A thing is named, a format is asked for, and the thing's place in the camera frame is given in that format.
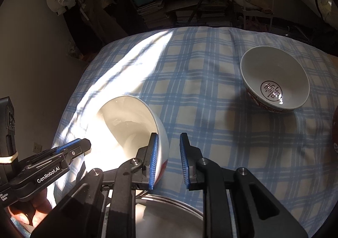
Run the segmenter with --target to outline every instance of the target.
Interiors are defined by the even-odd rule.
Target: bowl with red exterior pattern
[[[251,48],[243,55],[240,68],[251,99],[270,112],[292,111],[309,97],[310,84],[305,70],[281,49],[271,46]]]

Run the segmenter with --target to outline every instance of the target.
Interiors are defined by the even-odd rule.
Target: human hand
[[[11,216],[14,217],[16,220],[18,220],[21,224],[22,223],[29,224],[27,210],[29,210],[30,204],[35,208],[35,214],[33,215],[32,219],[33,227],[37,227],[38,224],[52,210],[52,206],[50,205],[50,202],[47,200],[47,189],[41,191],[29,202],[20,202],[19,205],[16,203],[10,205],[8,207],[8,211],[11,214]]]

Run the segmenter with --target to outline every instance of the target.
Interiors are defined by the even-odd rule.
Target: blue gripper pad
[[[62,150],[64,150],[65,148],[67,148],[67,147],[69,147],[69,146],[71,146],[71,145],[73,145],[74,143],[77,143],[77,142],[79,142],[79,141],[81,141],[81,139],[75,139],[75,140],[73,140],[73,141],[71,141],[71,142],[69,142],[69,143],[64,144],[63,146],[59,146],[59,147],[57,148],[57,150],[55,151],[55,154],[61,153]]]
[[[153,146],[153,152],[151,154],[150,158],[150,164],[149,164],[149,189],[154,189],[155,185],[155,172],[156,172],[156,164],[157,164],[157,158],[158,158],[158,134],[156,134],[154,146]]]
[[[183,179],[184,183],[189,189],[190,186],[190,179],[189,179],[189,165],[187,155],[185,153],[185,146],[183,143],[182,134],[180,135],[180,153],[181,153],[181,163],[182,163],[182,170],[183,170]]]

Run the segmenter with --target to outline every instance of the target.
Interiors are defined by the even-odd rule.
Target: blue plaid tablecloth
[[[240,60],[260,45],[280,48],[304,67],[311,87],[304,106],[275,114],[250,100]],[[89,65],[62,116],[54,147],[86,137],[88,111],[120,95],[137,96],[159,116],[170,143],[167,169],[154,193],[202,209],[202,192],[187,191],[182,177],[179,136],[187,132],[204,157],[232,170],[247,167],[311,237],[338,200],[331,142],[337,87],[336,69],[324,52],[282,36],[208,27],[138,34],[108,44]],[[52,202],[70,189],[82,162],[78,157],[49,187]]]

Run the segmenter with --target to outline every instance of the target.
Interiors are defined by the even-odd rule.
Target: screw
[[[141,161],[138,158],[132,158],[130,161],[131,165],[134,165],[134,166],[138,165],[140,162]]]
[[[207,165],[209,163],[209,160],[207,158],[201,158],[199,160],[199,162],[202,164],[202,165]]]
[[[246,174],[248,174],[248,170],[247,170],[246,168],[244,168],[244,167],[240,167],[240,168],[238,169],[238,172],[239,172],[239,174],[241,174],[242,176],[245,176]]]

